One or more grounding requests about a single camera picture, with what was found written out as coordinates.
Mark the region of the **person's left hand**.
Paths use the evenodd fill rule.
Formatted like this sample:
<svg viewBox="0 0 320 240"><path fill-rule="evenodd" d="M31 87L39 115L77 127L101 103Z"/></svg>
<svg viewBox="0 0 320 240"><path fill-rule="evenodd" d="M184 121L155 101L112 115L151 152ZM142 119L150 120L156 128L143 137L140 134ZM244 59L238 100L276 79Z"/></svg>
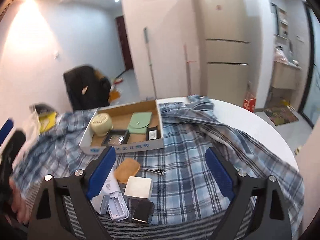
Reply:
<svg viewBox="0 0 320 240"><path fill-rule="evenodd" d="M13 194L11 209L16 214L17 221L21 224L27 225L30 219L29 207L27 206L25 199L21 196L21 192L16 187L14 181L10 179L9 182Z"/></svg>

